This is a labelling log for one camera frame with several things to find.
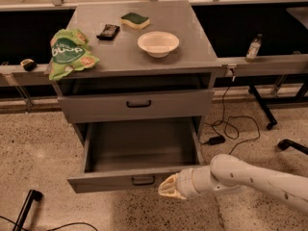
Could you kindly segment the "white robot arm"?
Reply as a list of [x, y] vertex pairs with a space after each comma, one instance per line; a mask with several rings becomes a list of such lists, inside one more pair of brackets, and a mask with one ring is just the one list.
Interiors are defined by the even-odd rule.
[[161, 196], [190, 199], [210, 193], [236, 193], [250, 187], [305, 214], [308, 213], [308, 178], [250, 165], [219, 154], [207, 166], [187, 168], [170, 175], [159, 187]]

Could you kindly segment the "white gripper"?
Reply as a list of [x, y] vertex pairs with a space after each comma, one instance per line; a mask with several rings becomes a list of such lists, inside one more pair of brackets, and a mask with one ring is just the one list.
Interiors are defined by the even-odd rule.
[[161, 183], [158, 193], [161, 196], [188, 199], [194, 196], [193, 170], [191, 168], [183, 169], [178, 174], [170, 175]]

